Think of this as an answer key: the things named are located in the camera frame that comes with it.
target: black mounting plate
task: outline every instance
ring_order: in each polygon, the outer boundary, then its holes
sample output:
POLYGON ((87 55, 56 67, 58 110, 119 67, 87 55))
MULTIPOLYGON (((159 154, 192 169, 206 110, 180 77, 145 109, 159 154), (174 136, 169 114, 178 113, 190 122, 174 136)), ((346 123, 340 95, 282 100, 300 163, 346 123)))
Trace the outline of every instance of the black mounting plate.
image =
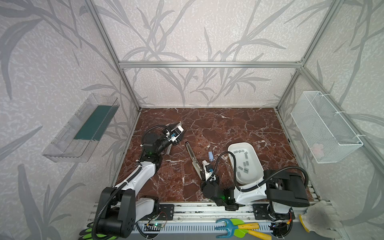
MULTIPOLYGON (((267 217, 268 211, 268 205, 266 204, 252 204, 253 208, 253 214, 255 216, 256 220, 269 220, 267 217)), ((290 209, 291 214, 275 214, 274 217, 276 217, 276 220, 289 220, 292 216, 292 220, 295 219, 295 214, 292 211, 292 208, 290 209)))
MULTIPOLYGON (((158 218, 154 220, 167 220, 171 221, 173 220, 173 213, 174 213, 175 205, 174 204, 160 204, 159 205, 159 212, 164 212, 165 214, 161 213, 158 218)), ((140 220, 148 221, 148 217, 144 216, 140 220)))

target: leaf pattern wallpaper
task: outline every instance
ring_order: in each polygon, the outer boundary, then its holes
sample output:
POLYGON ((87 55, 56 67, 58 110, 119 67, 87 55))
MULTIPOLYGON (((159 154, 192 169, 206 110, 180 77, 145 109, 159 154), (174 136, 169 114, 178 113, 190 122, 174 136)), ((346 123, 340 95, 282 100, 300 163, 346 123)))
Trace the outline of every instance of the leaf pattern wallpaper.
MULTIPOLYGON (((331 4, 330 0, 94 2, 120 61, 298 61, 331 4)), ((293 72, 125 69, 140 105, 148 107, 273 107, 293 72)))
POLYGON ((82 1, 0 1, 0 239, 77 239, 137 116, 82 1), (87 163, 42 156, 95 93, 120 107, 87 163))
MULTIPOLYGON (((382 153, 383 5, 382 0, 344 1, 305 66, 382 153)), ((301 76, 280 113, 311 180, 321 197, 331 200, 351 240, 382 239, 384 176, 361 149, 333 164, 314 160, 290 115, 303 91, 313 89, 301 76)))

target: mesh basket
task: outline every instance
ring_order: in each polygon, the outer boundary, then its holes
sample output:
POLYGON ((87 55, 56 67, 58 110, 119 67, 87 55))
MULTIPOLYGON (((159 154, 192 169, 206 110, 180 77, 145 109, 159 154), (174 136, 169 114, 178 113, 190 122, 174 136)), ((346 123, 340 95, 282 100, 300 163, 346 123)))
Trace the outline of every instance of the mesh basket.
POLYGON ((291 115, 318 163, 338 162, 363 145, 320 91, 303 92, 291 115))

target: red marble surface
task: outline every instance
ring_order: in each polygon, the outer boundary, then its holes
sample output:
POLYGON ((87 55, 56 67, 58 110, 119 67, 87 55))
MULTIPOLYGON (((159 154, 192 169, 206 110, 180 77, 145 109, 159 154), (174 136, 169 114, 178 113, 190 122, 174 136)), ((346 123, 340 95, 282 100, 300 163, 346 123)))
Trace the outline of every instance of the red marble surface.
MULTIPOLYGON (((172 146, 170 155, 163 155, 160 170, 147 181, 139 197, 157 196, 161 202, 209 201, 200 191, 201 180, 186 151, 186 141, 200 164, 208 160, 209 151, 213 151, 215 163, 229 145, 248 142, 264 170, 298 165, 273 108, 143 109, 116 183, 134 170, 141 153, 141 136, 146 129, 179 121, 186 130, 182 142, 172 146)), ((217 174, 221 177, 221 187, 233 186, 229 157, 223 156, 219 164, 217 174)))

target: white glove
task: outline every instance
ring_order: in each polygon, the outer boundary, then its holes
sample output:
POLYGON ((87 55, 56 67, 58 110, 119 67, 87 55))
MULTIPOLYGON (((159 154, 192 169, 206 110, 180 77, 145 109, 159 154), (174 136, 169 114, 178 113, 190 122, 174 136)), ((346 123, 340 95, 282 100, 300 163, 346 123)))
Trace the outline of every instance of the white glove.
POLYGON ((342 228, 341 219, 336 214, 336 210, 327 205, 325 201, 320 201, 308 207, 307 212, 299 216, 301 224, 307 232, 314 231, 320 236, 328 238, 341 238, 341 235, 329 228, 342 228))

